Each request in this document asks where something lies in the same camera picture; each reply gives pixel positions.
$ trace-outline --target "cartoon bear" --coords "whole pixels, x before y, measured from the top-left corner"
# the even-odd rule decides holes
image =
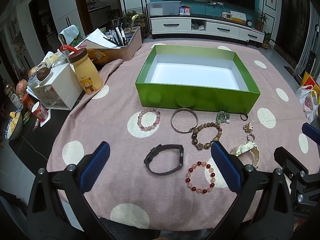
[[[91,78],[88,77],[87,79],[81,80],[81,85],[84,87],[85,92],[87,94],[92,94],[95,91],[98,91],[93,85],[92,85],[92,81]]]

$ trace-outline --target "metal bolt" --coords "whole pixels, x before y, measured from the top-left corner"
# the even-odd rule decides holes
[[[245,169],[247,170],[247,171],[253,171],[254,170],[254,167],[252,166],[252,165],[246,165],[245,166]]]
[[[300,194],[300,195],[298,195],[298,202],[302,202],[302,201],[303,201],[303,195]]]
[[[38,170],[38,173],[41,175],[41,174],[44,174],[44,172],[45,172],[45,168],[40,168],[39,170]]]
[[[68,171],[74,171],[75,168],[76,168],[76,166],[75,166],[74,164],[69,164],[69,165],[67,166],[67,170],[68,170]]]
[[[276,174],[281,175],[281,174],[282,174],[282,170],[279,169],[279,168],[277,168],[277,169],[276,169]]]

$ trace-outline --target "white tv cabinet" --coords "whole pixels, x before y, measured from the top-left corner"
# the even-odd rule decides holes
[[[202,34],[232,38],[241,41],[256,41],[263,43],[264,34],[233,22],[219,19],[208,19],[191,16],[152,16],[151,28],[153,38],[158,34]],[[197,22],[204,25],[204,30],[192,30],[191,23]]]

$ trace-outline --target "beaded bracelet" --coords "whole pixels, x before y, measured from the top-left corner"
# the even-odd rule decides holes
[[[211,184],[209,185],[209,188],[207,189],[200,189],[200,188],[196,188],[196,187],[193,187],[192,184],[190,183],[190,177],[191,177],[191,173],[193,172],[193,170],[197,167],[197,166],[203,166],[203,167],[206,167],[207,169],[209,169],[209,172],[211,173],[210,176],[211,176]],[[211,168],[211,165],[210,164],[207,164],[206,162],[197,162],[196,164],[193,164],[191,166],[191,168],[188,170],[188,173],[186,174],[186,180],[185,182],[187,183],[187,187],[191,189],[191,191],[195,191],[197,192],[198,194],[202,193],[202,194],[205,194],[207,192],[211,192],[212,191],[212,188],[214,187],[214,183],[216,181],[216,179],[214,178],[216,174],[213,173],[213,168]]]
[[[198,143],[198,139],[197,139],[197,134],[198,132],[200,132],[203,128],[205,127],[215,127],[218,130],[217,136],[213,138],[213,140],[210,143],[205,143],[204,145],[202,143]],[[205,124],[201,124],[198,128],[195,128],[193,130],[193,134],[191,135],[192,138],[192,144],[198,149],[198,150],[202,150],[203,148],[205,149],[209,149],[211,144],[213,142],[217,142],[220,139],[220,136],[222,134],[222,129],[220,127],[220,125],[218,125],[217,123],[205,123]]]
[[[142,116],[144,114],[146,114],[147,112],[153,112],[157,117],[156,117],[156,121],[153,123],[153,125],[148,126],[148,127],[144,127],[141,124],[141,121],[142,121]],[[141,111],[141,113],[138,116],[137,124],[138,124],[138,127],[141,129],[141,131],[151,131],[151,129],[154,129],[159,124],[159,122],[160,122],[160,112],[159,111],[157,112],[156,108],[148,108],[148,109]]]

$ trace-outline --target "pink beaded bracelet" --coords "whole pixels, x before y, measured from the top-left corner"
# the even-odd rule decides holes
[[[209,185],[209,188],[207,189],[200,189],[200,188],[196,188],[196,187],[193,187],[192,184],[190,183],[190,177],[191,177],[191,173],[193,172],[193,170],[197,167],[197,166],[203,166],[203,167],[206,167],[207,169],[209,169],[209,172],[211,173],[210,174],[210,182],[211,184]],[[211,167],[210,164],[207,164],[206,162],[197,162],[196,164],[193,164],[191,166],[191,168],[188,170],[188,173],[186,174],[186,180],[185,182],[187,183],[187,187],[191,189],[191,191],[195,191],[197,192],[198,194],[202,193],[202,194],[206,194],[207,192],[211,192],[212,191],[212,188],[214,187],[214,183],[216,181],[216,179],[214,178],[216,174],[213,173],[213,168]]]
[[[153,125],[151,126],[148,126],[148,127],[144,127],[142,124],[141,124],[141,121],[142,121],[142,116],[144,114],[146,114],[147,112],[153,112],[157,117],[156,117],[156,121],[153,123]],[[157,111],[156,108],[148,108],[146,110],[142,110],[141,113],[139,114],[138,116],[138,127],[141,129],[141,131],[151,131],[152,129],[154,129],[160,122],[160,112]]]

